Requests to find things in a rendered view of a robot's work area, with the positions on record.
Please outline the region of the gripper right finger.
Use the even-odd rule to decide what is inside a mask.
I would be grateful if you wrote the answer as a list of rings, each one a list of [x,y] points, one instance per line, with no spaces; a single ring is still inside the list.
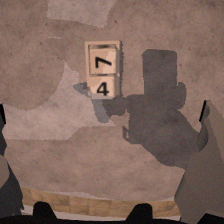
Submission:
[[[174,201],[181,222],[224,224],[224,118],[204,100],[199,122],[199,153],[189,159]]]

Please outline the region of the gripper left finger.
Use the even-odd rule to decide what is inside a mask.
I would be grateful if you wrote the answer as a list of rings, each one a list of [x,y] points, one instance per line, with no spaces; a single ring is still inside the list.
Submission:
[[[22,215],[21,210],[24,210],[19,182],[4,157],[7,143],[2,130],[5,124],[4,108],[0,104],[0,218]]]

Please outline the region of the beige number cube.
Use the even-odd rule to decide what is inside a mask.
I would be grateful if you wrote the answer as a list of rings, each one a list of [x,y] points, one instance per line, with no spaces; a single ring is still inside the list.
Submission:
[[[91,74],[116,74],[117,49],[115,44],[92,45],[90,49]]]
[[[115,99],[115,74],[90,74],[92,100]]]

